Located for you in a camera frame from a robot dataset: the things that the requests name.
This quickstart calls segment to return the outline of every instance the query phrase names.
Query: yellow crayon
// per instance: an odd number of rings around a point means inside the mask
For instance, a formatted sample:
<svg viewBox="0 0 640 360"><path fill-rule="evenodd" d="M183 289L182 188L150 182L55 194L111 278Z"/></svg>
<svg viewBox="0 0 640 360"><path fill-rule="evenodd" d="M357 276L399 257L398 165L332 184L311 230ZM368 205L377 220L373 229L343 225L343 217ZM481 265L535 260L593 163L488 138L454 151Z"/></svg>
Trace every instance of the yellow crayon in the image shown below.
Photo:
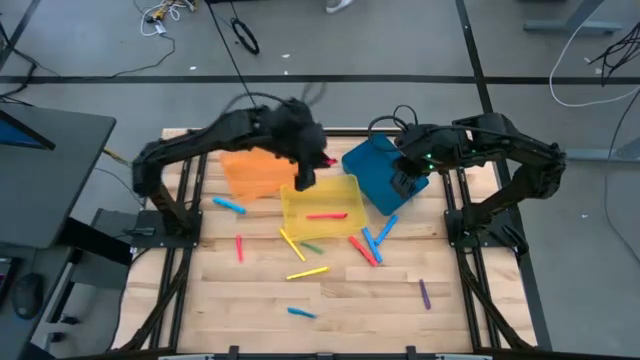
<svg viewBox="0 0 640 360"><path fill-rule="evenodd" d="M305 272L300 273L300 274L289 275L289 276L287 276L287 280L296 279L296 278L299 278L299 277L313 275L313 274L319 274L319 273L325 272L325 271L329 271L329 267L328 266L317 268L317 269L313 269L313 270L309 270L309 271L305 271Z"/></svg>
<svg viewBox="0 0 640 360"><path fill-rule="evenodd" d="M307 259L304 258L304 256L300 252L300 250L298 250L298 247L296 246L296 244L294 244L293 241L291 241L291 239L289 239L289 236L287 236L287 233L284 232L284 229L280 228L280 234L282 234L282 237L285 240L287 240L287 242L289 243L289 246L291 246L293 251L295 251L296 254L298 254L298 256L300 257L300 260L307 261Z"/></svg>

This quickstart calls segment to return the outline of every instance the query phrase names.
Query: marker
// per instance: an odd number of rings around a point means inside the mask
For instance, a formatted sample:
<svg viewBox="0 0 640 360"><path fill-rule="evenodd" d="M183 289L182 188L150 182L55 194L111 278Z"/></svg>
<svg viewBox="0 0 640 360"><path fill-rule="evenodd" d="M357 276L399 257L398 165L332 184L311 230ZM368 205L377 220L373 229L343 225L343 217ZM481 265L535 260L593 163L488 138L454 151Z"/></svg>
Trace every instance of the marker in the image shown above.
<svg viewBox="0 0 640 360"><path fill-rule="evenodd" d="M396 215L393 215L389 219L389 222L387 222L387 225L385 225L384 229L382 229L382 231L380 232L380 235L378 235L378 238L376 239L376 245L380 245L382 243L382 240L384 240L387 234L389 234L389 231L391 231L391 229L393 228L393 225L395 225L397 221L398 221L398 216Z"/></svg>
<svg viewBox="0 0 640 360"><path fill-rule="evenodd" d="M236 204L232 203L231 201L227 201L227 200L220 199L220 198L213 198L213 202L218 204L218 205L227 207L227 208L229 208L229 209L231 209L231 210L233 210L233 211L235 211L237 213L240 213L240 214L246 214L247 213L247 209L243 208L242 206L236 205Z"/></svg>
<svg viewBox="0 0 640 360"><path fill-rule="evenodd" d="M335 214L312 214L307 215L307 219L345 219L347 217L347 213L335 213Z"/></svg>
<svg viewBox="0 0 640 360"><path fill-rule="evenodd" d="M289 312L289 314L293 314L293 315L302 315L302 316L306 316L308 318L311 319L315 319L316 316L312 313L308 313L304 310L300 310L300 309L296 309L296 308L292 308L292 307L288 307L287 311Z"/></svg>
<svg viewBox="0 0 640 360"><path fill-rule="evenodd" d="M289 275L289 276L287 276L287 280L297 279L299 277L304 277L304 276L309 276L309 275L315 275L315 274L319 274L319 273L327 272L327 271L329 271L329 267L325 266L325 267L321 267L321 268L305 271L305 272L302 272L302 273L299 273L299 274Z"/></svg>
<svg viewBox="0 0 640 360"><path fill-rule="evenodd" d="M236 250L238 251L238 261L244 260L242 256L242 236L236 235Z"/></svg>
<svg viewBox="0 0 640 360"><path fill-rule="evenodd" d="M324 254L324 250L320 249L315 245L307 244L306 242L301 242L300 245L308 248L309 250L315 252L316 254Z"/></svg>
<svg viewBox="0 0 640 360"><path fill-rule="evenodd" d="M371 233L369 232L369 229L367 229L366 227L362 228L362 233L364 234L364 238L367 239L367 242L369 243L369 247L371 248L371 252L373 253L373 257L376 258L376 261L378 262L378 264L382 263L382 256L380 256L380 252L378 251L378 247L376 246L375 241L371 237Z"/></svg>
<svg viewBox="0 0 640 360"><path fill-rule="evenodd" d="M358 242L358 240L356 240L355 237L349 236L349 241L353 244L353 246L355 246L356 249L360 250L364 258L367 259L371 266L378 266L378 262L376 261L376 259L373 258L373 256L367 251L367 249L364 248L364 246L362 246L362 244Z"/></svg>
<svg viewBox="0 0 640 360"><path fill-rule="evenodd" d="M282 235L282 237L287 241L287 243L289 244L289 246L291 246L291 248L293 249L293 251L296 252L296 254L298 254L298 257L300 258L300 260L302 261L307 261L307 259L304 258L304 255L302 255L302 253L300 252L300 250L298 250L298 247L296 246L296 244L293 243L293 241L291 241L291 239L289 239L289 236L287 235L287 233L284 232L284 229L280 228L280 234Z"/></svg>
<svg viewBox="0 0 640 360"><path fill-rule="evenodd" d="M424 301L424 307L427 310L431 309L431 301L429 301L429 295L427 295L427 287L424 286L424 280L420 279L420 291L422 292L422 300Z"/></svg>

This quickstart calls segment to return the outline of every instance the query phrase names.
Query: blue plastic bin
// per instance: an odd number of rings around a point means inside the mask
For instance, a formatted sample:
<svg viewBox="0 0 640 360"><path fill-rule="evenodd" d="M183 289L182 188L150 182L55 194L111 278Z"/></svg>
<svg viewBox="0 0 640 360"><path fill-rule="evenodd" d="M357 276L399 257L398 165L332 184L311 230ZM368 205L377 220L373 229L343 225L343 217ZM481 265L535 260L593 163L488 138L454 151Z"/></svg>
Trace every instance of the blue plastic bin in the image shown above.
<svg viewBox="0 0 640 360"><path fill-rule="evenodd" d="M383 149L394 147L382 134L372 136L372 140ZM391 178L395 173L393 161L400 156L402 155L399 151L380 151L367 140L342 157L344 171L358 178L360 190L385 216L393 214L396 209L429 184L427 177L423 176L416 182L416 189L409 199L400 197L391 186Z"/></svg>

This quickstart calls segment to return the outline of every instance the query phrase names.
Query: shoe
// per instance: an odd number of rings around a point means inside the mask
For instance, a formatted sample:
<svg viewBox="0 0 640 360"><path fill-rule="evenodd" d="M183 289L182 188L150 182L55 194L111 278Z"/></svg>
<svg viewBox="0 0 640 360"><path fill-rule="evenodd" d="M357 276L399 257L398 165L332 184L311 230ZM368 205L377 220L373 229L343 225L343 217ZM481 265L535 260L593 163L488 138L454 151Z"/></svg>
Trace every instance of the shoe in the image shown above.
<svg viewBox="0 0 640 360"><path fill-rule="evenodd" d="M326 2L327 14L335 14L336 12L351 5L353 0L326 0Z"/></svg>

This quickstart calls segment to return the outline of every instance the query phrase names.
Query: wooden work surface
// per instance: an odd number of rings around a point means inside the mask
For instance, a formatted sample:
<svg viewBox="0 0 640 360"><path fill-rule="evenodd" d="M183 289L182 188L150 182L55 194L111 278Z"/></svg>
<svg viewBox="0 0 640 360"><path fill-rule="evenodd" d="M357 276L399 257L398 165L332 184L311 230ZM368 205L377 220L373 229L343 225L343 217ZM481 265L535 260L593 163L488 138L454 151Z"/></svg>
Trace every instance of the wooden work surface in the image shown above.
<svg viewBox="0 0 640 360"><path fill-rule="evenodd" d="M163 137L183 132L165 129ZM327 153L340 159L363 140L330 138ZM401 353L407 345L415 345L418 352L471 350L456 257L446 240L446 200L440 176L431 175L429 186L397 211L399 221L380 247L381 266L369 266L346 236L310 241L325 253L318 255L301 247L307 257L302 262L278 232L283 221L279 194L251 202L246 215L212 204L213 196L230 196L218 154L211 153L207 163L202 238L191 262L180 352L226 353L230 345L239 345L244 353ZM165 184L174 197L180 169L181 164L173 164L165 170ZM320 177L340 174L340 164L317 171ZM452 178L457 184L454 173ZM492 166L468 169L467 181L474 201L498 189ZM461 206L457 186L454 188ZM387 217L363 198L375 237ZM236 234L244 239L242 264L237 259ZM354 235L366 246L362 234ZM515 257L505 248L482 251L495 304L518 333L534 344ZM155 305L164 254L162 249L151 250L131 269L116 347L131 337ZM285 280L286 275L321 266L331 270ZM422 302L419 279L426 282L431 310ZM288 306L318 317L290 315ZM171 312L165 316L164 330ZM476 312L483 344L489 345L479 305Z"/></svg>

